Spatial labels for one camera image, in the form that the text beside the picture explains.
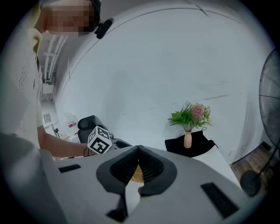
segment black and white marker cube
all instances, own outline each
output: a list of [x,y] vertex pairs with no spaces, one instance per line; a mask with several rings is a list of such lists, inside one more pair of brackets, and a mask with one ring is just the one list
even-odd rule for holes
[[112,146],[109,131],[96,126],[88,137],[87,147],[95,153],[103,154]]

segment wicker basket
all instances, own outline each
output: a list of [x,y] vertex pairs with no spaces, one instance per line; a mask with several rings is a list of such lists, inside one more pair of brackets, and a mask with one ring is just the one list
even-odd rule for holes
[[143,176],[142,170],[141,170],[140,166],[138,165],[134,175],[131,178],[131,181],[134,181],[137,183],[144,183],[142,176]]

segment flower vase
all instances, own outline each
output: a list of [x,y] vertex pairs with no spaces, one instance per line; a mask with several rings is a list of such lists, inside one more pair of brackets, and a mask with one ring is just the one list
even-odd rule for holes
[[192,146],[192,132],[186,132],[184,138],[184,147],[189,149]]

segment fan stand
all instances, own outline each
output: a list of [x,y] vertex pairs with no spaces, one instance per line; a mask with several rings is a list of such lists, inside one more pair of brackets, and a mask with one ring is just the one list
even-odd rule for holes
[[280,138],[278,140],[277,145],[275,146],[275,149],[274,149],[272,155],[270,156],[269,160],[267,161],[267,163],[264,165],[264,167],[262,168],[262,170],[259,173],[255,172],[253,170],[248,170],[242,175],[242,177],[240,179],[240,185],[241,185],[241,188],[243,189],[243,191],[245,191],[249,197],[255,196],[261,189],[262,181],[261,181],[260,175],[265,171],[267,166],[270,164],[270,161],[274,157],[274,155],[279,147],[279,143],[280,143]]

